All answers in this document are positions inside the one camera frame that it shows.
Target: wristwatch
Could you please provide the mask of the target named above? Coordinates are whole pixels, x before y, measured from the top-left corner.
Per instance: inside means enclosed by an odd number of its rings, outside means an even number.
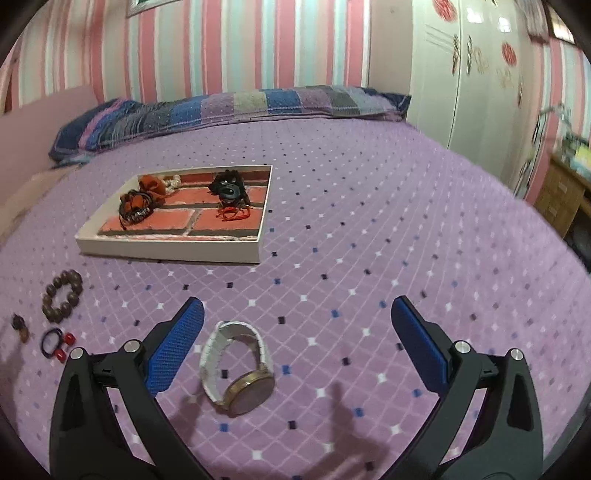
[[[217,366],[224,349],[241,336],[256,340],[257,368],[234,380],[221,395],[216,385]],[[241,415],[258,407],[275,388],[273,363],[267,346],[261,334],[244,322],[219,322],[216,325],[203,348],[199,374],[210,400],[233,415]]]

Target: red bead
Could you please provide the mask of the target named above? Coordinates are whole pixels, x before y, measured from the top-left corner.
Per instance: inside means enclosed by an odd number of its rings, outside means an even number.
[[[68,332],[64,335],[64,342],[66,342],[67,345],[72,346],[76,343],[76,337]]]
[[[61,348],[56,349],[56,351],[53,353],[56,358],[61,362],[65,362],[66,361],[66,353],[64,350],[62,350]]]

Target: pink and blue striped wall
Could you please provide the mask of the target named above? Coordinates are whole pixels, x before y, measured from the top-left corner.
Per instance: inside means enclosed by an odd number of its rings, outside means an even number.
[[[99,101],[367,85],[371,0],[179,0],[131,18],[124,0],[50,0],[21,36],[12,104],[79,85]]]
[[[560,102],[571,110],[575,133],[591,140],[591,64],[585,54],[564,41],[551,39],[549,44],[535,44],[534,64],[541,78],[534,97],[533,115]],[[547,117],[540,141],[534,146],[537,166],[526,201],[534,204],[548,172],[550,155],[560,148],[564,125],[551,113]]]

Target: wall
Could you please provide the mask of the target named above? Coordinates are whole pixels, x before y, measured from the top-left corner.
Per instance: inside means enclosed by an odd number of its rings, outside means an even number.
[[[413,0],[372,0],[369,86],[410,93]]]
[[[91,84],[143,102],[325,83],[366,85],[370,0],[50,0],[21,36],[12,104]],[[0,70],[0,92],[2,91]]]
[[[591,64],[585,54],[570,44],[551,39],[549,44],[535,45],[536,69],[541,79],[535,116],[540,110],[563,102],[572,111],[575,133],[591,140]],[[534,204],[548,171],[550,155],[558,148],[564,125],[551,113],[545,123],[544,135],[534,146],[537,161],[526,201]]]

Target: white wardrobe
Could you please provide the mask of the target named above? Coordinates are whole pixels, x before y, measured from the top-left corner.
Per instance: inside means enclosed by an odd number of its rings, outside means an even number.
[[[513,0],[413,0],[408,121],[508,182],[527,142],[532,55]]]

